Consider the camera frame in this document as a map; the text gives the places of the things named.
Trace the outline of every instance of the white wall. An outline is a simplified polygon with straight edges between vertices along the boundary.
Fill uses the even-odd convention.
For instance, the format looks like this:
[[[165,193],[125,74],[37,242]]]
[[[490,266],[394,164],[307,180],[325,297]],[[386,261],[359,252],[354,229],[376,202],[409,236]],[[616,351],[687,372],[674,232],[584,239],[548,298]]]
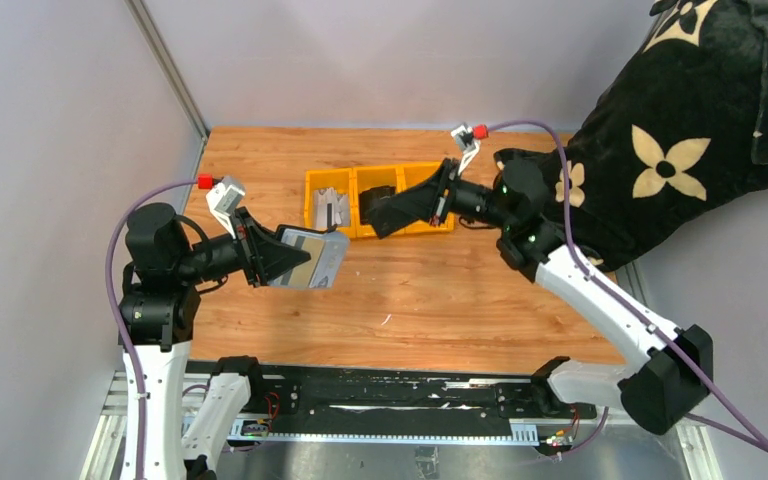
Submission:
[[[641,0],[148,0],[211,125],[581,125]]]
[[[0,2],[0,478],[78,476],[120,363],[110,231],[198,147],[124,2]]]
[[[650,303],[714,338],[714,381],[768,436],[768,191],[688,223],[639,261]],[[702,413],[738,426],[715,400]],[[719,432],[729,480],[768,478],[768,455]]]

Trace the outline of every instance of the pillow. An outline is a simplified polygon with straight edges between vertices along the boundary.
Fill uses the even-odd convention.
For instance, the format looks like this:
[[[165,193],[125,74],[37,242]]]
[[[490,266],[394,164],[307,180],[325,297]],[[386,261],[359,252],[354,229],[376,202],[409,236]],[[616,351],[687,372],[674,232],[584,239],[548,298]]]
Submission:
[[[640,50],[567,147],[573,237],[603,270],[651,250],[685,222],[768,188],[768,0],[661,0]],[[563,225],[557,151],[537,162]]]

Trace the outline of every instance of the yellow storage container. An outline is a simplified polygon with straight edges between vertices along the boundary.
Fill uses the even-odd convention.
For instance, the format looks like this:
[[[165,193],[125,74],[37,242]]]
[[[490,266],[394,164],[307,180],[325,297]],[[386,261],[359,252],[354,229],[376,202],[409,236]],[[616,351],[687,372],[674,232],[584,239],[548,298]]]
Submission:
[[[362,192],[370,188],[389,185],[396,187],[396,193],[419,184],[440,167],[439,163],[403,163],[374,167],[337,168],[332,170],[309,170],[305,173],[305,227],[313,228],[313,195],[317,190],[333,187],[339,194],[349,195],[351,225],[337,230],[349,238],[372,238],[375,230],[360,223],[360,200]],[[432,227],[425,222],[416,222],[394,235],[419,233],[444,233],[455,229],[455,217],[450,214],[446,223]]]

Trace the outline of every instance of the wooden table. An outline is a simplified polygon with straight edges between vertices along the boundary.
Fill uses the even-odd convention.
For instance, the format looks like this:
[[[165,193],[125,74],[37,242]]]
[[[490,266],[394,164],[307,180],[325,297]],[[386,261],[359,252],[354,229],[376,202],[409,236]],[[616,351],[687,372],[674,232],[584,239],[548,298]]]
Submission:
[[[465,174],[489,183],[504,147],[548,151],[545,135],[494,134]],[[459,156],[448,132],[216,128],[200,173],[232,175],[264,226],[302,225],[305,170],[441,161]],[[186,215],[223,233],[193,190]],[[333,289],[291,291],[231,276],[203,297],[192,356],[254,355],[263,362],[530,373],[557,355],[620,363],[596,330],[499,258],[495,231],[352,242]]]

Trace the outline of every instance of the red cable connector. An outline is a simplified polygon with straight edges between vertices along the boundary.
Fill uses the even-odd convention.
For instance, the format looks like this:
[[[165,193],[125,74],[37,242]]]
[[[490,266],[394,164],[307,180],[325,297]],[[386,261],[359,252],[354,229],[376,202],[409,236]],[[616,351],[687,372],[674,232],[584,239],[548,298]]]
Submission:
[[[198,176],[198,188],[199,190],[210,190],[220,181],[213,178],[209,173],[201,173]]]
[[[482,123],[481,125],[472,127],[472,136],[475,137],[476,140],[484,140],[489,137],[490,132],[487,131],[487,125]]]

